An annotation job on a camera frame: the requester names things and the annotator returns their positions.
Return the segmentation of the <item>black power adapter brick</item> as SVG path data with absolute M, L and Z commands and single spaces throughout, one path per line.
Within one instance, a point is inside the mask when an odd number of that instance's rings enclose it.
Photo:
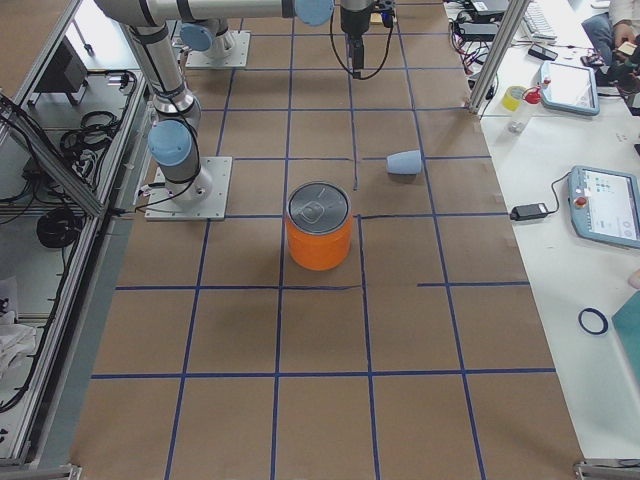
M 522 204 L 514 206 L 509 218 L 512 221 L 528 221 L 545 218 L 549 215 L 549 210 L 544 203 Z

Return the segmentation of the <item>teach pendant tablet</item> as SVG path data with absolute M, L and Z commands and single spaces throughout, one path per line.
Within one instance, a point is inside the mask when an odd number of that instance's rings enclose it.
M 600 113 L 596 79 L 591 68 L 544 61 L 538 76 L 545 107 L 584 116 Z
M 571 223 L 578 236 L 639 248 L 639 186 L 634 175 L 577 165 L 567 185 Z

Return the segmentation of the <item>aluminium frame post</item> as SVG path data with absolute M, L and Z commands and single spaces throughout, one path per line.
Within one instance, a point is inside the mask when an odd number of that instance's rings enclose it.
M 493 85 L 501 62 L 520 26 L 528 4 L 529 0 L 511 0 L 509 2 L 501 25 L 490 47 L 485 64 L 470 93 L 467 108 L 471 113 L 476 114 L 479 111 L 490 87 Z

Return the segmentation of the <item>far teach pendant tablet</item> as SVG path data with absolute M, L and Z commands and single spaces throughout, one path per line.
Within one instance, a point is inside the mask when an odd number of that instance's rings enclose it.
M 596 79 L 591 68 L 544 61 L 538 76 L 545 107 L 584 116 L 600 113 Z

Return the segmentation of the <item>black smartphone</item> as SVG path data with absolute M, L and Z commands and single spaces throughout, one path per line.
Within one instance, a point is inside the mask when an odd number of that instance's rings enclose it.
M 558 58 L 557 52 L 538 44 L 531 45 L 527 51 L 527 54 L 533 58 L 537 58 L 543 61 L 555 61 Z

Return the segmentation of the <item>light blue plastic cup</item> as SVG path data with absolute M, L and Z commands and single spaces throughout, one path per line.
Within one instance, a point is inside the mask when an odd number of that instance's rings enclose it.
M 422 171 L 420 150 L 397 152 L 386 158 L 386 171 L 393 175 L 418 175 Z

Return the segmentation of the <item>yellow tape roll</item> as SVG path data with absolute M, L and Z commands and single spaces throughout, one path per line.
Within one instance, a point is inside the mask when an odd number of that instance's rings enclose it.
M 501 105 L 510 112 L 515 112 L 522 102 L 523 95 L 527 88 L 524 86 L 514 85 L 506 88 L 501 99 Z

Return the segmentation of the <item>orange canister with grey lid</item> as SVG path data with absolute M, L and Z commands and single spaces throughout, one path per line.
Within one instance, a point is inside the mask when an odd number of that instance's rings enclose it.
M 348 195 L 326 181 L 297 187 L 286 203 L 286 238 L 291 258 L 312 271 L 337 267 L 348 256 L 353 218 Z

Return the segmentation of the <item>clear bottle red cap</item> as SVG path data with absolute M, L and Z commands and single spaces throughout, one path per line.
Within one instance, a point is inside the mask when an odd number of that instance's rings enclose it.
M 521 102 L 507 125 L 509 132 L 521 134 L 525 130 L 533 114 L 539 111 L 539 105 L 542 102 L 542 93 L 550 83 L 551 79 L 546 77 L 536 86 L 524 91 Z

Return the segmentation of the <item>wooden cup tree stand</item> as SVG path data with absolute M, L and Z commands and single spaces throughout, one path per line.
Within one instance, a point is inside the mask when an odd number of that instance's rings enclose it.
M 384 25 L 386 28 L 390 28 L 396 20 L 391 11 L 376 11 L 371 14 L 370 22 L 373 25 Z

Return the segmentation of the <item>white crumpled cloth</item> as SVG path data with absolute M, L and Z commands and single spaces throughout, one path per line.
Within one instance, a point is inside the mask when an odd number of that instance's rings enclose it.
M 18 322 L 18 288 L 15 276 L 1 280 L 1 377 L 36 352 L 36 328 Z

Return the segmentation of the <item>teal board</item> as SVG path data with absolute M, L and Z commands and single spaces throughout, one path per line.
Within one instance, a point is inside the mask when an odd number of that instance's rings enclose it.
M 639 383 L 640 373 L 639 319 L 639 292 L 636 291 L 612 317 L 614 329 L 636 383 Z

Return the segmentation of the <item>near teach pendant tablet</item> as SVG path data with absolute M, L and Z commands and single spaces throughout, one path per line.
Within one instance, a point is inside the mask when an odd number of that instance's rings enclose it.
M 571 223 L 578 236 L 639 248 L 639 186 L 634 175 L 577 165 L 567 185 Z

